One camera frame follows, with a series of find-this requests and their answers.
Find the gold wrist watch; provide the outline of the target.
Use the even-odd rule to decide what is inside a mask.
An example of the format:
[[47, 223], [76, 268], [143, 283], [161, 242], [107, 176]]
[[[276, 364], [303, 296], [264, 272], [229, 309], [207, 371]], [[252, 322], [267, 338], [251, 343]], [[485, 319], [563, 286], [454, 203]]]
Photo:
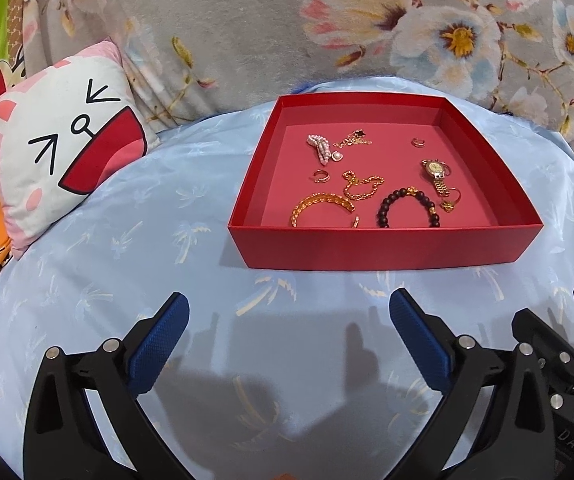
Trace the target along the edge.
[[445, 178], [451, 173], [451, 167], [446, 162], [439, 159], [423, 159], [421, 166], [430, 179], [434, 189], [441, 197], [448, 197], [451, 194], [450, 188], [445, 183]]

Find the grey floral blanket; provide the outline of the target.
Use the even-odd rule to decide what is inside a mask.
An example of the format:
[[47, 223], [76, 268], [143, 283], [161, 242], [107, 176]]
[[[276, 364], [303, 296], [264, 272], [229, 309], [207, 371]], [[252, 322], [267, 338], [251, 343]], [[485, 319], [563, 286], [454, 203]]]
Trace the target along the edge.
[[156, 131], [321, 81], [398, 76], [574, 151], [574, 0], [23, 0], [29, 73], [107, 38]]

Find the small gold hoop earring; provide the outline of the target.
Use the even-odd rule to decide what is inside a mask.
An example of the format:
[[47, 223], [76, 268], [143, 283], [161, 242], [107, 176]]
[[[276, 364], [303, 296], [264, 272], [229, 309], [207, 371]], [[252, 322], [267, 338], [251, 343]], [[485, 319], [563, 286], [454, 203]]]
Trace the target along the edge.
[[415, 148], [423, 148], [426, 145], [426, 141], [424, 139], [413, 138], [412, 145]]

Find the white pink cat pillow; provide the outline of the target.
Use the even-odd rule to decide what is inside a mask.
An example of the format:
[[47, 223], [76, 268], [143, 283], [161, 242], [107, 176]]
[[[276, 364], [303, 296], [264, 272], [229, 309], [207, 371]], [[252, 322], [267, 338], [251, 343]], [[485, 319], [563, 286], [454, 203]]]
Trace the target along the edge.
[[0, 202], [14, 258], [159, 142], [110, 40], [1, 94]]

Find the red jewelry box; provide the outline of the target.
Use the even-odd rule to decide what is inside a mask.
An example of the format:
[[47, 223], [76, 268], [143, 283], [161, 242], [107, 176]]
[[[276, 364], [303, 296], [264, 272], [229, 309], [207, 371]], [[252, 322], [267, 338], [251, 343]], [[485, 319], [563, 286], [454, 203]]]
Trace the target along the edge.
[[[412, 145], [424, 139], [423, 148]], [[421, 166], [451, 167], [441, 197]], [[325, 169], [330, 180], [314, 183]], [[229, 219], [257, 269], [384, 271], [517, 260], [542, 220], [481, 131], [440, 96], [282, 96]]]

